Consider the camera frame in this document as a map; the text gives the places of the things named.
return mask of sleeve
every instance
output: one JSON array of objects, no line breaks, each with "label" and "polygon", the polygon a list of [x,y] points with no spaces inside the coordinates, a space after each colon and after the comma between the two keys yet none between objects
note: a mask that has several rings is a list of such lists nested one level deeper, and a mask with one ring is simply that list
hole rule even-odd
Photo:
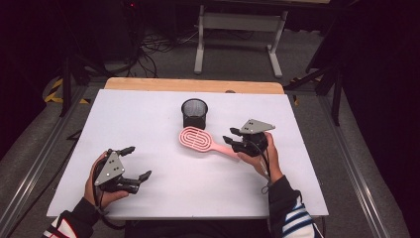
[{"label": "sleeve", "polygon": [[99,214],[85,198],[81,198],[72,212],[63,212],[44,232],[42,237],[90,237],[92,226],[98,221]]},{"label": "sleeve", "polygon": [[271,237],[322,237],[306,211],[299,190],[293,190],[286,177],[268,189]]}]

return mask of dark background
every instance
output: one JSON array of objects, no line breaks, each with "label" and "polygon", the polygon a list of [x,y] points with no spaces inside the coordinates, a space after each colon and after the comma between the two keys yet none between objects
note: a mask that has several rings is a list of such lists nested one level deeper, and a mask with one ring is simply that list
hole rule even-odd
[{"label": "dark background", "polygon": [[[60,75],[65,53],[71,50],[98,63],[127,60],[135,53],[133,39],[142,38],[146,24],[175,38],[193,30],[198,16],[197,6],[165,3],[164,11],[158,11],[159,5],[139,4],[140,22],[133,25],[119,1],[72,1],[58,9],[57,2],[63,1],[0,4],[0,158],[46,106],[43,91]],[[373,2],[362,1],[354,7],[362,15],[335,22],[312,66],[328,64],[342,49],[351,52],[342,70],[344,90],[411,235],[420,237],[415,223],[420,213],[416,202],[420,190],[420,17],[411,1]],[[51,14],[46,14],[46,6],[51,7]],[[333,19],[290,12],[286,28],[326,34]]]}]

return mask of white tabletop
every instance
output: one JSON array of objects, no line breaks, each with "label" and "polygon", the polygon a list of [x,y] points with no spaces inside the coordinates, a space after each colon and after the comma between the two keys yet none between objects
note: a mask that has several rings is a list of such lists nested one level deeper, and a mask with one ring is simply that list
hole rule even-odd
[{"label": "white tabletop", "polygon": [[84,192],[93,162],[108,150],[135,146],[122,157],[124,178],[153,171],[137,194],[112,203],[114,219],[190,219],[268,217],[266,179],[242,161],[218,152],[199,153],[178,142],[182,130],[181,104],[204,100],[208,131],[236,140],[229,128],[248,119],[276,126],[270,131],[279,163],[292,187],[301,190],[311,215],[328,210],[286,95],[212,92],[100,90],[80,140],[68,162],[47,216],[72,210]]}]

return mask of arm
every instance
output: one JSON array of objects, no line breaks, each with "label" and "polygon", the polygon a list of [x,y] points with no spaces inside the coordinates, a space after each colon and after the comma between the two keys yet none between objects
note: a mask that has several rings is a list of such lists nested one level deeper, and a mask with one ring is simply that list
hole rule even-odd
[{"label": "arm", "polygon": [[[271,237],[322,237],[302,203],[300,191],[291,188],[280,169],[277,148],[271,134],[265,132],[265,135],[268,141],[265,156],[269,159],[271,173],[268,186]],[[238,156],[265,177],[262,156],[252,158],[244,153],[238,153]]]},{"label": "arm", "polygon": [[[74,207],[72,212],[63,212],[44,232],[43,237],[90,237],[93,234],[92,226],[98,221],[99,213],[95,207],[93,198],[93,170],[96,164],[105,158],[106,153],[102,154],[93,164],[89,179],[85,185],[84,196]],[[108,206],[111,202],[128,196],[126,191],[103,192],[102,207]]]}]

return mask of person's left hand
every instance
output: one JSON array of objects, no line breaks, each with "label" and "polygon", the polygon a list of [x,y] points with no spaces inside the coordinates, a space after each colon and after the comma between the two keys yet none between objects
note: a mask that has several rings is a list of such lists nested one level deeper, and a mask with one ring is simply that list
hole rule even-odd
[{"label": "person's left hand", "polygon": [[[105,158],[106,152],[104,152],[96,161],[93,163],[92,169],[90,170],[90,176],[87,179],[85,190],[84,190],[84,198],[89,201],[92,205],[95,205],[95,198],[93,197],[93,187],[92,187],[92,180],[93,180],[93,170],[95,169],[96,164]],[[111,202],[119,200],[129,195],[127,191],[119,190],[115,192],[108,192],[108,191],[99,191],[103,192],[101,207],[107,207]]]}]

